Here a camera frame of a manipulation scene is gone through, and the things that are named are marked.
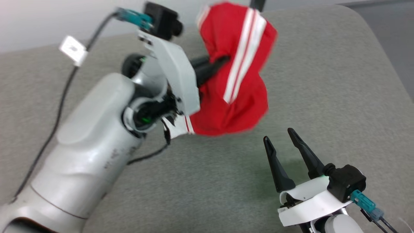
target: gray table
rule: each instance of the gray table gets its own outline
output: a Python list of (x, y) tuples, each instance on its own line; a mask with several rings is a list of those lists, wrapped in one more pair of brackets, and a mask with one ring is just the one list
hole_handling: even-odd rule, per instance
[[(414, 222), (414, 108), (363, 19), (342, 6), (267, 12), (279, 40), (262, 71), (269, 113), (251, 132), (183, 136), (163, 155), (127, 167), (85, 232), (299, 232), (282, 228), (262, 144), (268, 135), (296, 183), (307, 180), (286, 129), (293, 127), (324, 163), (350, 163), (367, 176), (366, 194), (400, 232)], [(205, 53), (198, 32), (177, 40)], [(123, 58), (142, 50), (134, 35), (102, 39), (67, 97), (64, 117)], [(57, 46), (0, 56), (0, 203), (14, 194), (52, 127), (71, 61)], [(136, 156), (163, 144), (158, 128)], [(354, 207), (365, 232), (379, 232)]]

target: red cloth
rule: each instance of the red cloth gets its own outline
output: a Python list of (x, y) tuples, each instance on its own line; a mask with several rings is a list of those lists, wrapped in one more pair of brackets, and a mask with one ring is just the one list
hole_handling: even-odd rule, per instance
[(259, 72), (277, 38), (276, 29), (257, 10), (229, 2), (206, 7), (197, 25), (210, 62), (222, 56), (230, 56), (230, 61), (200, 87), (201, 108), (186, 117), (187, 130), (216, 136), (252, 129), (268, 110)]

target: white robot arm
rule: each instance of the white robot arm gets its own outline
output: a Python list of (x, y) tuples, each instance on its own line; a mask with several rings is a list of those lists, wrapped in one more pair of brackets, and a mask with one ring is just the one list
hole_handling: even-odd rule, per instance
[(200, 109), (197, 82), (212, 75), (204, 69), (221, 64), (192, 65), (169, 41), (182, 29), (177, 13), (148, 2), (145, 14), (118, 9), (112, 16), (140, 26), (150, 55), (133, 78), (112, 73), (89, 92), (62, 124), (39, 173), (0, 208), (0, 232), (82, 232), (155, 123)]

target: white wall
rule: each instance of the white wall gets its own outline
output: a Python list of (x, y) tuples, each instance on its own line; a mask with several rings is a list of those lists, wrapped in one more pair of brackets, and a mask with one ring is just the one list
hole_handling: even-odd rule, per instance
[[(217, 0), (152, 0), (193, 24), (199, 9)], [(248, 5), (250, 0), (231, 0)], [(267, 0), (265, 10), (336, 4), (350, 0)], [(115, 7), (140, 11), (145, 0), (0, 0), (0, 53), (58, 44), (65, 35), (87, 39)], [(103, 36), (133, 33), (135, 26), (113, 21)]]

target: green light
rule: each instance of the green light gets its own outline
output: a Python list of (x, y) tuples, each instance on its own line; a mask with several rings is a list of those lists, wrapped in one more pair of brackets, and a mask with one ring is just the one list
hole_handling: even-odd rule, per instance
[(143, 122), (145, 122), (145, 123), (150, 123), (150, 122), (151, 122), (151, 120), (150, 120), (150, 119), (145, 118), (145, 117), (141, 118), (141, 120), (142, 120)]

